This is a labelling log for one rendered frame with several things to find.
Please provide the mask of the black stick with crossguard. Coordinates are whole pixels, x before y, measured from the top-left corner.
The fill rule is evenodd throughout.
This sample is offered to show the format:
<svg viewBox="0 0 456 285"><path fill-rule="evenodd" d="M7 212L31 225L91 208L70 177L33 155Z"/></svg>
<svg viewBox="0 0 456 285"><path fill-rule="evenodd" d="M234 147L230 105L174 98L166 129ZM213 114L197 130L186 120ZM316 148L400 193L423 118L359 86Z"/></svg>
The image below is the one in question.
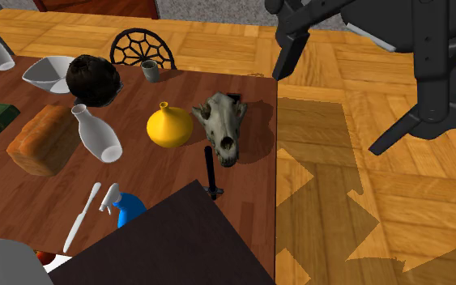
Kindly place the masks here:
<svg viewBox="0 0 456 285"><path fill-rule="evenodd" d="M215 168L213 164L212 148L210 146L204 147L204 155L207 166L208 186L204 186L205 191L211 196L212 200L224 193L224 190L218 188L215 183Z"/></svg>

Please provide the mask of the blue spray bottle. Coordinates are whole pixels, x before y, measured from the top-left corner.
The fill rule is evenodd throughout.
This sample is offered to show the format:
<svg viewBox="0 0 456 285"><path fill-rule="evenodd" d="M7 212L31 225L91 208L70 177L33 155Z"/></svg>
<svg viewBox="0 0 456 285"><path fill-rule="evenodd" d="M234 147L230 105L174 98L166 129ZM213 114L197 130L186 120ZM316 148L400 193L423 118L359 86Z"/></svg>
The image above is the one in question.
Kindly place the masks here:
<svg viewBox="0 0 456 285"><path fill-rule="evenodd" d="M147 208L143 202L133 194L123 193L119 190L119 184L113 183L100 204L99 211L107 210L112 213L111 207L119 210L117 227L121 228L132 219L144 213Z"/></svg>

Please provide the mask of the grey animal skull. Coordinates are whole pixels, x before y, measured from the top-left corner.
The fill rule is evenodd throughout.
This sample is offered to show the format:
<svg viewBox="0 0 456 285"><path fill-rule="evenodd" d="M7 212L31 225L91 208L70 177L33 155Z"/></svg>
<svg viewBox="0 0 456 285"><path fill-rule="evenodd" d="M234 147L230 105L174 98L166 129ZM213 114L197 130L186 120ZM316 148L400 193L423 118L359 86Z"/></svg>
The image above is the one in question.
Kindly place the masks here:
<svg viewBox="0 0 456 285"><path fill-rule="evenodd" d="M246 111L247 104L241 103L240 94L220 91L207 98L204 104L192 108L192 114L204 128L220 164L225 168L232 167L239 159L241 123Z"/></svg>

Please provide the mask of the grey cup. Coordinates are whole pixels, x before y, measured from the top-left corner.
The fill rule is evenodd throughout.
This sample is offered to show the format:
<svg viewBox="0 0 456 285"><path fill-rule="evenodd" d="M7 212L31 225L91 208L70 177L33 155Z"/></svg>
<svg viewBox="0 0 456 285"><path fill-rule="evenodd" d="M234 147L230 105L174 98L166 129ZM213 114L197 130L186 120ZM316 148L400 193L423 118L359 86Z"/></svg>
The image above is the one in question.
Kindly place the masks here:
<svg viewBox="0 0 456 285"><path fill-rule="evenodd" d="M148 82L157 83L160 80L160 72L156 61L146 60L140 66Z"/></svg>

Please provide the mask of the red-brown wooden cabinet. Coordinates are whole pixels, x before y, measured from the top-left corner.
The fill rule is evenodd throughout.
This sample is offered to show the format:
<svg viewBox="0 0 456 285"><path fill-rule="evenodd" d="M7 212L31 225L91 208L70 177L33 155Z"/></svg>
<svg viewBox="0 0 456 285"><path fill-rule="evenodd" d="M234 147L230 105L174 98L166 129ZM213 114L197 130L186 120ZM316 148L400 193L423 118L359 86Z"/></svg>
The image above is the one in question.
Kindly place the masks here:
<svg viewBox="0 0 456 285"><path fill-rule="evenodd" d="M115 15L158 19L156 0L33 0L40 12Z"/></svg>

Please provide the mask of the white angular bowl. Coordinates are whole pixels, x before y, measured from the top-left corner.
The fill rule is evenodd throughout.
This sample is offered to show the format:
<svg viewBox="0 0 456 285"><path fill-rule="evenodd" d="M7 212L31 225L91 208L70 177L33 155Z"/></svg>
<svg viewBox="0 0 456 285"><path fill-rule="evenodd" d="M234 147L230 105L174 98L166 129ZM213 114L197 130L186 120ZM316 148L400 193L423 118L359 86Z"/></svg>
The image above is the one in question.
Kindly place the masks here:
<svg viewBox="0 0 456 285"><path fill-rule="evenodd" d="M22 80L53 94L67 94L66 74L73 61L68 56L43 57L24 72Z"/></svg>

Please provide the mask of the brown wooden table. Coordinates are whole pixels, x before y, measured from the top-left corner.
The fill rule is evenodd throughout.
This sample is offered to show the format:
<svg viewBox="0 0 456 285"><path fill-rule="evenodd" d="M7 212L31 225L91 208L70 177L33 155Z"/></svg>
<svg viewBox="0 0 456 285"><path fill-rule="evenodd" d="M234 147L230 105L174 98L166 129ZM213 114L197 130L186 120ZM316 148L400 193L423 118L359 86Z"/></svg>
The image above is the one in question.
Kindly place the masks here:
<svg viewBox="0 0 456 285"><path fill-rule="evenodd" d="M33 176L7 154L8 145L46 105L73 104L70 95L54 95L23 80L34 63L17 57L0 71L0 103L14 105L19 115L0 133L0 238L17 240L37 250L60 253L80 212L86 217L71 247L77 254L117 227L114 213L99 209L102 196L90 197L94 183L104 189L118 183L124 192L154 206L191 181L207 182L203 154L207 145L200 124L187 143L163 148L147 135L147 120L167 102L191 110L221 91L238 93L248 110L241 124L237 163L215 167L224 193L217 205L269 274L275 271L275 167L277 82L271 78L162 70L158 83L148 82L138 66L119 66L122 90L114 101L94 108L93 115L116 132L123 148L119 160L105 164L85 147L77 147L54 177Z"/></svg>

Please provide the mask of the yellow round vase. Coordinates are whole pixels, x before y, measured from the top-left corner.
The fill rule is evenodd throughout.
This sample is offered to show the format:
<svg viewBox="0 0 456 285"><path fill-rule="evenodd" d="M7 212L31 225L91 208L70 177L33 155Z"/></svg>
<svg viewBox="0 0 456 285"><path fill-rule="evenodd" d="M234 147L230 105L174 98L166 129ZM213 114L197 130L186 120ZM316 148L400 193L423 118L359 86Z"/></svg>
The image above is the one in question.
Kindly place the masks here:
<svg viewBox="0 0 456 285"><path fill-rule="evenodd" d="M186 143L193 132L191 116L182 108L170 107L166 101L147 121L147 134L152 142L166 147L179 147Z"/></svg>

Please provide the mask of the black furry round object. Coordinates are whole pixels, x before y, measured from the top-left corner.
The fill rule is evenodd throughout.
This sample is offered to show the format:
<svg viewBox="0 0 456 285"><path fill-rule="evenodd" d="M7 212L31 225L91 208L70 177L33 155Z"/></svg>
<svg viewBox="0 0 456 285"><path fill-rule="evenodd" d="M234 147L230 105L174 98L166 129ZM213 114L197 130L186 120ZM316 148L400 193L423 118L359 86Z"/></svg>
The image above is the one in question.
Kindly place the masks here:
<svg viewBox="0 0 456 285"><path fill-rule="evenodd" d="M103 57L87 54L70 63L66 84L75 97L74 105L97 108L111 104L123 88L121 77L112 63Z"/></svg>

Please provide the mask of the red round fruit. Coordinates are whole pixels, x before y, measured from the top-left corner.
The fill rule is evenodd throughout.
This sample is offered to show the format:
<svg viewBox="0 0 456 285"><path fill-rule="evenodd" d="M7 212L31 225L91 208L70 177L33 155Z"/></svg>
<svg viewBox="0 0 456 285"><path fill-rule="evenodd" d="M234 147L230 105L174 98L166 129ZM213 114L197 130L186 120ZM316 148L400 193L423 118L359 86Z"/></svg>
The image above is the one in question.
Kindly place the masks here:
<svg viewBox="0 0 456 285"><path fill-rule="evenodd" d="M47 252L37 251L37 250L35 251L35 254L43 266L47 266L48 264L50 264L57 256L56 253L47 253Z"/></svg>

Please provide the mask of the brown bread loaf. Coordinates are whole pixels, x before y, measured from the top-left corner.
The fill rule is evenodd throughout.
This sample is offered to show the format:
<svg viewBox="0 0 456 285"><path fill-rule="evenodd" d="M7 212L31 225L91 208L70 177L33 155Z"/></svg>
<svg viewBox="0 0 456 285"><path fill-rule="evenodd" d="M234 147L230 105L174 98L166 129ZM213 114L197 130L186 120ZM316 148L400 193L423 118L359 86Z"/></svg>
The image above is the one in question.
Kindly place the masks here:
<svg viewBox="0 0 456 285"><path fill-rule="evenodd" d="M6 152L29 174L55 176L80 143L78 128L70 108L48 104L22 128Z"/></svg>

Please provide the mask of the white narrow-neck vase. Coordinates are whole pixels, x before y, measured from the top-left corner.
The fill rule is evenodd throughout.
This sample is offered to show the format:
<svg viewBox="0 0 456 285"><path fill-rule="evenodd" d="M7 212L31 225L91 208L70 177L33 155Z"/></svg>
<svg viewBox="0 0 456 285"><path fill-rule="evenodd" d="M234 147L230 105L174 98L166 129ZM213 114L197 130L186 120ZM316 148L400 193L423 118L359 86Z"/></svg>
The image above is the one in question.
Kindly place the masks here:
<svg viewBox="0 0 456 285"><path fill-rule="evenodd" d="M79 122L79 137L83 145L101 162L110 164L121 158L122 147L112 127L92 116L85 104L71 109Z"/></svg>

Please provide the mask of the black office chair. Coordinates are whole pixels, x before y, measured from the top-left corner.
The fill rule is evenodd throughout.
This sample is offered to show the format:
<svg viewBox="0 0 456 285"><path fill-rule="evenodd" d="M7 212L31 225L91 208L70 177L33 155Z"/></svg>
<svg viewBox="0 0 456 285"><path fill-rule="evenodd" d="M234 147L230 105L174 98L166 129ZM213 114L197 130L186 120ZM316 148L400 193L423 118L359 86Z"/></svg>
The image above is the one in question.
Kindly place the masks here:
<svg viewBox="0 0 456 285"><path fill-rule="evenodd" d="M373 143L373 154L406 134L434 139L456 129L456 0L265 0L265 8L278 18L276 80L295 70L309 28L334 15L386 51L412 53L417 103Z"/></svg>

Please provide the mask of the white table knife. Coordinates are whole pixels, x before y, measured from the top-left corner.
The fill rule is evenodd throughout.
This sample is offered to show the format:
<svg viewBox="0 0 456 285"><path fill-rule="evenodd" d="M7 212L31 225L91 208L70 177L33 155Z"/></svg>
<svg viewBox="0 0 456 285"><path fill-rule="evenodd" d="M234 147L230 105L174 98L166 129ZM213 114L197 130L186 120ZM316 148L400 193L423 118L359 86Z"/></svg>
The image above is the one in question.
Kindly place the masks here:
<svg viewBox="0 0 456 285"><path fill-rule="evenodd" d="M76 233L78 232L79 230L79 227L81 225L81 223L83 222L83 219L88 211L88 208L89 206L91 205L94 197L96 196L96 194L98 193L99 189L101 187L101 183L100 182L96 182L93 186L92 186L92 190L90 192L90 195L89 195L89 198L83 208L83 211L80 212L76 218L76 220L74 221L71 229L70 229L70 232L66 238L66 241L65 241L65 244L63 245L63 253L67 253L73 239L75 238L75 235Z"/></svg>

